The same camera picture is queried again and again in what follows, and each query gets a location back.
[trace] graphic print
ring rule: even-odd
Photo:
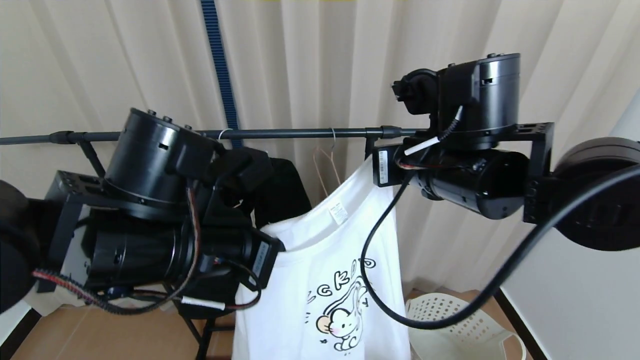
[[[337,338],[337,342],[333,342],[333,348],[340,352],[345,352],[355,348],[360,343],[362,337],[364,322],[362,310],[369,307],[367,288],[364,285],[362,276],[356,274],[357,263],[359,259],[353,260],[351,263],[351,271],[336,271],[333,273],[333,289],[340,297],[329,303],[322,314],[316,320],[316,329],[322,333]],[[365,259],[365,267],[373,268],[376,262],[372,259]],[[329,284],[321,284],[317,287],[316,293],[321,297],[331,297],[334,294]],[[307,294],[307,304],[310,304],[316,298],[311,296],[311,291]],[[320,343],[326,344],[327,339],[320,340]]]

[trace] cartoon mouse print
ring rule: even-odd
[[[340,339],[333,346],[336,350],[351,350],[360,342],[363,328],[360,304],[366,293],[367,288],[362,282],[362,277],[355,277],[349,290],[327,306],[323,315],[317,319],[316,327],[320,332]]]

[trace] perforated basket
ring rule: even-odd
[[[443,293],[430,293],[406,303],[407,317],[413,320],[434,321],[457,313],[467,303]],[[511,331],[505,330],[484,311],[466,320],[439,330],[409,328],[414,354],[421,360],[499,360],[505,359],[504,340],[515,336],[522,348],[522,360],[527,356],[524,343]]]

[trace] beige curtain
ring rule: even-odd
[[[520,122],[556,122],[554,161],[606,136],[640,84],[637,0],[216,2],[242,128],[426,127],[389,84],[488,53],[522,53]],[[0,2],[1,136],[119,130],[131,106],[226,127],[198,0]],[[293,160],[312,202],[333,140],[252,140]],[[114,145],[98,146],[107,163]],[[528,154],[527,144],[506,149]],[[74,146],[0,148],[0,176],[44,195],[56,169],[91,172]],[[364,141],[338,139],[344,180]],[[323,178],[337,186],[327,161]],[[397,212],[406,288],[482,287],[528,230],[408,190]]]

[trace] blue strap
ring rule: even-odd
[[[225,56],[225,48],[222,45],[222,36],[220,35],[220,25],[218,24],[218,12],[216,11],[216,3],[214,0],[200,0],[202,4],[202,14],[204,15],[204,24],[207,28],[209,36],[209,44],[211,45],[211,55],[213,57],[213,65],[218,75],[218,84],[220,86],[220,96],[222,97],[222,105],[225,108],[225,116],[227,118],[227,127],[238,130],[238,114],[236,110],[236,102],[234,100],[234,91],[229,78],[229,69],[227,67],[227,58]],[[231,140],[234,148],[242,147],[243,142],[240,139]]]

